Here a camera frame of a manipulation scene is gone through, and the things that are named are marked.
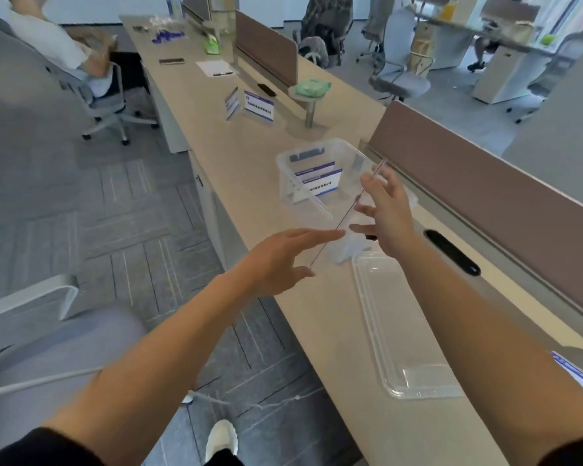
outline plastic storage bin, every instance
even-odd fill
[[[373,162],[343,139],[277,155],[280,198],[306,227],[337,228],[363,191],[360,174]]]
[[[462,396],[397,260],[369,251],[355,256],[352,267],[379,376],[389,395]]]

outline black oval desk outlet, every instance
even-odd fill
[[[443,234],[437,232],[436,230],[426,229],[423,234],[432,242],[435,246],[439,248],[445,255],[447,255],[451,260],[458,265],[462,271],[471,276],[479,276],[482,274],[482,270],[477,266],[477,264],[462,251],[453,245]]]

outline right hand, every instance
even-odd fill
[[[375,207],[359,203],[354,206],[358,212],[375,219],[375,224],[351,224],[350,230],[375,235],[384,253],[398,258],[415,237],[410,204],[404,185],[392,169],[385,166],[378,174],[387,182],[369,173],[360,176],[360,183],[373,198]]]

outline plastic bag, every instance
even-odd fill
[[[309,98],[319,98],[330,90],[331,83],[322,80],[307,80],[296,85],[296,94]]]

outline long beige desk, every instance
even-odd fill
[[[246,112],[227,122],[225,96],[235,86],[257,93],[257,83],[265,79],[242,62],[239,76],[207,78],[194,64],[208,59],[196,32],[187,28],[187,38],[158,46],[148,35],[132,30],[132,25],[143,22],[141,18],[122,21],[189,142],[191,158],[249,249],[274,232],[298,226],[279,202],[275,156],[331,137],[358,146],[360,140],[369,140],[384,112],[380,103],[301,60],[301,80],[312,77],[333,83],[319,104],[312,129],[303,125],[304,111],[282,94],[275,100],[272,124]],[[223,43],[223,56],[232,60],[229,42]],[[159,65],[159,59],[172,57],[187,61]],[[519,317],[552,343],[583,348],[582,336],[482,256],[478,250],[487,244],[467,237],[475,248],[468,245],[459,237],[466,232],[455,219],[448,228],[435,217],[438,211],[428,211],[432,208],[425,196],[420,195],[420,201],[413,212],[417,224],[447,235],[480,265],[483,277],[477,284],[484,293],[520,308],[526,316],[517,311]],[[306,252],[299,260],[310,263],[315,254]],[[278,296],[277,302],[369,465],[505,465],[466,398],[406,402],[387,395],[377,376],[351,265],[317,262],[314,269],[316,278]]]

